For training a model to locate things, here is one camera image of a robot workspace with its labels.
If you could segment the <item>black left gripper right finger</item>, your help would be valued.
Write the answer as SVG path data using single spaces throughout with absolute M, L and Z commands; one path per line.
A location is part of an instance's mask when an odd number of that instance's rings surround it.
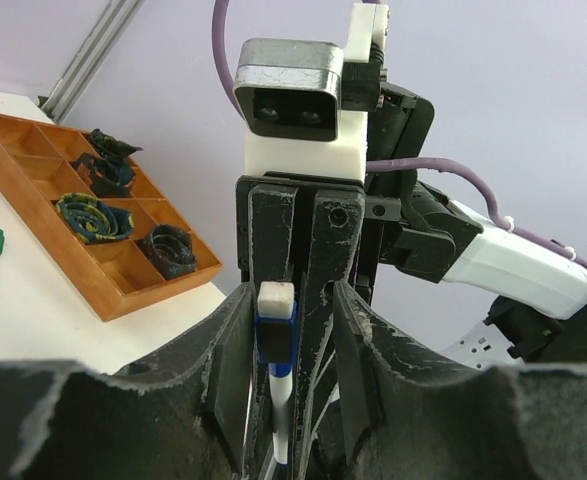
M 347 463 L 358 479 L 587 479 L 587 366 L 477 370 L 333 288 Z

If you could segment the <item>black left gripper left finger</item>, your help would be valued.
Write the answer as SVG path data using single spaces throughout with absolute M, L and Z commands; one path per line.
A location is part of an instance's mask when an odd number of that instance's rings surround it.
M 237 479 L 253 302 L 206 319 L 113 375 L 70 361 L 0 362 L 0 479 Z

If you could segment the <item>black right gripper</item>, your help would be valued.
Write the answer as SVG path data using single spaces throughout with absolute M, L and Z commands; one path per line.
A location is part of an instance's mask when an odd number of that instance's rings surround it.
M 306 476 L 314 387 L 332 331 L 330 285 L 349 274 L 358 294 L 372 299 L 378 265 L 386 261 L 384 225 L 401 219 L 399 197 L 381 191 L 377 180 L 359 186 L 281 172 L 243 175 L 236 183 L 238 268 L 253 296 L 245 479 L 271 479 L 287 470 L 291 430 L 292 477 Z M 291 427 L 298 337 L 292 282 L 303 285 Z

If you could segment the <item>blue capped marker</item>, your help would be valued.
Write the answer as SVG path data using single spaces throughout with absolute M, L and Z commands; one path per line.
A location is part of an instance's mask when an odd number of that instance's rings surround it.
M 287 465 L 291 430 L 289 403 L 298 343 L 297 302 L 291 282 L 261 283 L 254 324 L 258 361 L 268 366 L 273 454 L 278 464 Z

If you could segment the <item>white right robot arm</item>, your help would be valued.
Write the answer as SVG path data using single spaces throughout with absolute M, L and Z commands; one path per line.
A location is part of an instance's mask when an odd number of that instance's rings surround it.
M 238 263 L 254 367 L 248 450 L 291 479 L 587 479 L 587 262 L 513 225 L 420 150 L 398 86 L 245 80 Z M 495 295 L 446 353 L 371 307 L 379 264 Z

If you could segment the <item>dark floral rolled tie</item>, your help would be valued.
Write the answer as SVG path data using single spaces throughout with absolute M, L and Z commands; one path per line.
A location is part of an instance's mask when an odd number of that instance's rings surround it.
M 135 243 L 167 281 L 197 270 L 191 235 L 177 226 L 159 224 Z

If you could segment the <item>dark rolled tie top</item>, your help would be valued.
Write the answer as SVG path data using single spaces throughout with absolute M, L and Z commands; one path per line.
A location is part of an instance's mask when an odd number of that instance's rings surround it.
M 88 140 L 102 157 L 127 158 L 143 150 L 142 147 L 133 146 L 127 142 L 118 140 L 112 135 L 102 132 L 99 128 L 90 132 Z

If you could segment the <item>blue yellow rolled tie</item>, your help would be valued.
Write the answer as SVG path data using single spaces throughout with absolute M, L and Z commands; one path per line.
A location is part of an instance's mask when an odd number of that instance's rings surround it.
M 85 245 L 126 240 L 134 231 L 131 211 L 107 205 L 89 194 L 65 193 L 55 208 Z

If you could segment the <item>orange wooden divider tray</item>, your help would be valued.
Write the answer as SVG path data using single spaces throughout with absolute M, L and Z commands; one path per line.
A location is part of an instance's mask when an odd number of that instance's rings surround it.
M 0 192 L 103 321 L 222 269 L 135 150 L 97 130 L 0 114 Z

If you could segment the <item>aluminium frame post right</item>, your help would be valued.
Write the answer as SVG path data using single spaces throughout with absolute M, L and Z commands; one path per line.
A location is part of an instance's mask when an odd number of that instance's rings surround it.
M 143 4 L 143 0 L 107 2 L 51 93 L 41 101 L 40 109 L 54 123 L 66 119 Z

